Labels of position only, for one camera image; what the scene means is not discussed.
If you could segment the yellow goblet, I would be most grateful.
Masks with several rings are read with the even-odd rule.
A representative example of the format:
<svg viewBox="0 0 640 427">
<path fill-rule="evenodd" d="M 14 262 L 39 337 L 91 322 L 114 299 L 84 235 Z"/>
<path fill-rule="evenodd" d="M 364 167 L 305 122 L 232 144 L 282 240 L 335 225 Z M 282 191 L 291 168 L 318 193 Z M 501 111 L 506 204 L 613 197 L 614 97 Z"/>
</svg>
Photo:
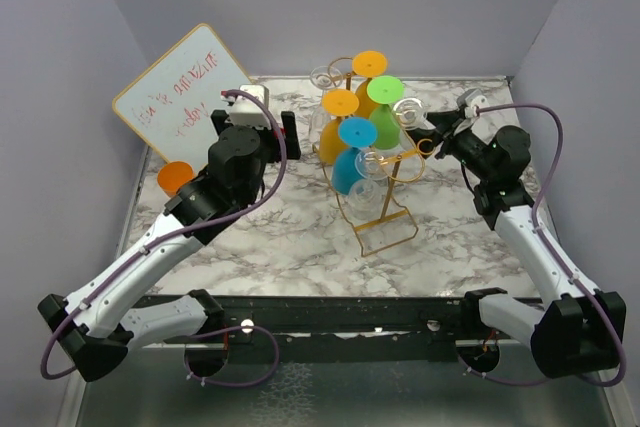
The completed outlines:
<svg viewBox="0 0 640 427">
<path fill-rule="evenodd" d="M 333 165 L 340 153 L 346 148 L 338 130 L 342 121 L 354 114 L 359 108 L 359 99 L 347 89 L 334 89 L 326 93 L 321 101 L 331 120 L 323 128 L 319 141 L 319 158 L 327 165 Z"/>
<path fill-rule="evenodd" d="M 376 102 L 369 98 L 367 94 L 367 87 L 374 78 L 385 73 L 387 65 L 388 60 L 386 56 L 379 51 L 363 51 L 353 58 L 353 73 L 364 79 L 355 91 L 355 95 L 359 101 L 359 106 L 355 112 L 355 116 L 368 118 L 378 106 Z"/>
</svg>

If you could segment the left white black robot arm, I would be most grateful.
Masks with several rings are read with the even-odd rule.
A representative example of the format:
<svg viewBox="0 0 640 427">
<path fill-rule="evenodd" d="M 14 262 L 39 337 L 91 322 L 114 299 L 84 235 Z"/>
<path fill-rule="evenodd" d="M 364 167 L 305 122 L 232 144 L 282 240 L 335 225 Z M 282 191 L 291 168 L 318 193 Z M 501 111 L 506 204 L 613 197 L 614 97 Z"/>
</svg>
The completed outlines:
<svg viewBox="0 0 640 427">
<path fill-rule="evenodd" d="M 37 310 L 51 330 L 40 360 L 43 378 L 56 380 L 77 371 L 91 382 L 150 344 L 175 337 L 206 342 L 224 334 L 223 309 L 204 290 L 151 307 L 137 303 L 171 269 L 276 193 L 285 171 L 280 169 L 266 188 L 266 166 L 299 159 L 300 148 L 293 113 L 266 117 L 267 126 L 255 127 L 214 112 L 219 137 L 209 148 L 206 166 L 178 189 L 148 230 L 85 286 L 39 302 Z M 55 346 L 70 359 L 70 370 L 49 371 Z"/>
</svg>

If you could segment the orange cup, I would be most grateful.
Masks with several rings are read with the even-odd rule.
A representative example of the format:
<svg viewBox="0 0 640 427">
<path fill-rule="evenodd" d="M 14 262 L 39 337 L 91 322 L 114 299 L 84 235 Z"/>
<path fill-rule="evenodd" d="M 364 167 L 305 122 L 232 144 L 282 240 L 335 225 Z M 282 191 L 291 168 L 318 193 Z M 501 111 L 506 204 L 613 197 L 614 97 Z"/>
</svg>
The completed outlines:
<svg viewBox="0 0 640 427">
<path fill-rule="evenodd" d="M 158 172 L 156 180 L 160 189 L 168 197 L 173 197 L 178 190 L 195 177 L 190 164 L 183 161 L 166 163 Z"/>
</svg>

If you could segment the green goblet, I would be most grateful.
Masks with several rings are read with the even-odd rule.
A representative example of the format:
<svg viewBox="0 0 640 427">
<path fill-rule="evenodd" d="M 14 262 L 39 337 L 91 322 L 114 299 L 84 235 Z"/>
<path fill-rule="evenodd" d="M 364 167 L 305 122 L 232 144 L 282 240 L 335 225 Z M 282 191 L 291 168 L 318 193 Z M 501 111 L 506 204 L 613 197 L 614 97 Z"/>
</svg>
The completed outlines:
<svg viewBox="0 0 640 427">
<path fill-rule="evenodd" d="M 369 115 L 369 121 L 377 129 L 374 146 L 379 150 L 391 150 L 399 144 L 400 126 L 392 107 L 403 98 L 404 84 L 391 75 L 382 75 L 371 80 L 367 95 L 377 107 Z"/>
</svg>

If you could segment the clear wine glass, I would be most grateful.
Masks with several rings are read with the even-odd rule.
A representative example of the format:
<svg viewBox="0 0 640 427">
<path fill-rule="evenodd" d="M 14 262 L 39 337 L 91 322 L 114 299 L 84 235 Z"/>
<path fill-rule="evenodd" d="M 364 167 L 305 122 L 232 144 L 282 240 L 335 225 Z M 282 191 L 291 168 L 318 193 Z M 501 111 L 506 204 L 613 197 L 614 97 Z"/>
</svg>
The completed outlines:
<svg viewBox="0 0 640 427">
<path fill-rule="evenodd" d="M 309 78 L 311 84 L 321 92 L 320 101 L 313 109 L 308 128 L 310 144 L 313 149 L 317 149 L 322 130 L 331 120 L 331 115 L 324 109 L 321 102 L 327 92 L 335 90 L 342 85 L 343 77 L 339 69 L 334 65 L 329 65 L 315 68 Z"/>
</svg>

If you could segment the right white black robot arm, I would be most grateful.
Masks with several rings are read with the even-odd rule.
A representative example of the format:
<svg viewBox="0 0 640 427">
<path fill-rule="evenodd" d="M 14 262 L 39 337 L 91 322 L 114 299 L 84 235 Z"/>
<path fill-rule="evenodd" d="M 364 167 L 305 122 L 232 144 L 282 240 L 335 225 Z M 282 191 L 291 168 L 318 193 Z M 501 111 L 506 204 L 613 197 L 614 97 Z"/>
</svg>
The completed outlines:
<svg viewBox="0 0 640 427">
<path fill-rule="evenodd" d="M 459 314 L 461 330 L 481 338 L 497 329 L 528 347 L 547 379 L 616 370 L 604 381 L 622 382 L 627 358 L 622 346 L 626 304 L 616 292 L 604 292 L 571 261 L 541 222 L 541 200 L 526 191 L 521 176 L 531 160 L 529 134 L 500 128 L 490 142 L 477 137 L 471 123 L 480 108 L 432 112 L 426 140 L 439 147 L 438 158 L 453 156 L 463 172 L 479 180 L 474 205 L 488 227 L 513 251 L 533 281 L 544 307 L 533 308 L 501 289 L 469 292 Z"/>
</svg>

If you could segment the blue goblet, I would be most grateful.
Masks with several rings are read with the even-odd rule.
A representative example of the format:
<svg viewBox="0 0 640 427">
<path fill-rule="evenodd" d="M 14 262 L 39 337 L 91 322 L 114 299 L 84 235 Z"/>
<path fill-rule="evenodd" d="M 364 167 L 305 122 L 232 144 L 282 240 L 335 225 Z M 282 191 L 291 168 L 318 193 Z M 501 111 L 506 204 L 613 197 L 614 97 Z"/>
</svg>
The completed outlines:
<svg viewBox="0 0 640 427">
<path fill-rule="evenodd" d="M 362 117 L 349 117 L 342 121 L 338 136 L 346 145 L 333 165 L 331 184 L 336 192 L 348 195 L 351 187 L 363 176 L 356 168 L 356 158 L 365 148 L 375 143 L 378 137 L 375 125 Z"/>
</svg>

